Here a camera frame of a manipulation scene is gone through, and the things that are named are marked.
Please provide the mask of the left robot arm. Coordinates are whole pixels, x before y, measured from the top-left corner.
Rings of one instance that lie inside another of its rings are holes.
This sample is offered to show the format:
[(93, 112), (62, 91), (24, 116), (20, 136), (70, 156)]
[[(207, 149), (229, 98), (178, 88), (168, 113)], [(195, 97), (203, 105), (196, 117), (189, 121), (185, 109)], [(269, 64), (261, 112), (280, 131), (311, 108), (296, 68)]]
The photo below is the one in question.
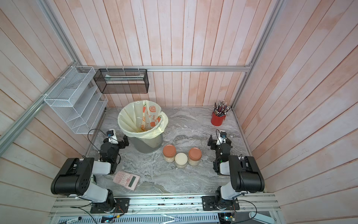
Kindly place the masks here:
[(115, 198), (112, 190), (98, 186), (96, 175), (114, 174), (120, 162), (119, 150), (128, 145), (127, 136), (121, 141), (108, 136), (99, 150), (100, 160), (93, 157), (67, 159), (51, 184), (52, 194), (90, 201), (89, 214), (127, 213), (130, 199)]

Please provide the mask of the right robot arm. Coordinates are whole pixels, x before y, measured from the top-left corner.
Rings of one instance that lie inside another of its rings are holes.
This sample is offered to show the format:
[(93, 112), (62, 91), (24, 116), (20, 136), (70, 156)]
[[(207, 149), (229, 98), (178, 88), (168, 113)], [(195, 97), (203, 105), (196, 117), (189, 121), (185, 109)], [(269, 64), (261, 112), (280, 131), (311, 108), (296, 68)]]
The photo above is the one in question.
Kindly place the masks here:
[(204, 211), (236, 210), (239, 209), (239, 196), (249, 193), (263, 192), (264, 178), (252, 156), (237, 156), (231, 154), (231, 140), (226, 132), (220, 132), (217, 139), (210, 136), (208, 146), (215, 151), (213, 170), (218, 175), (230, 177), (230, 181), (218, 187), (214, 196), (203, 196)]

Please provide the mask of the brown jar lid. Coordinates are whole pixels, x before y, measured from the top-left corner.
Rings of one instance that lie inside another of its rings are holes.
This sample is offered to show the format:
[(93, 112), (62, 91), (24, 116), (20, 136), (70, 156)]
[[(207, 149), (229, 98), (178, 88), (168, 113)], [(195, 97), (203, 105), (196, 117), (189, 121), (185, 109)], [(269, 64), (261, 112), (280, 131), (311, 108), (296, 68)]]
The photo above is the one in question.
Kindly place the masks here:
[(199, 161), (202, 157), (202, 152), (199, 148), (193, 147), (189, 150), (188, 156), (192, 161)]

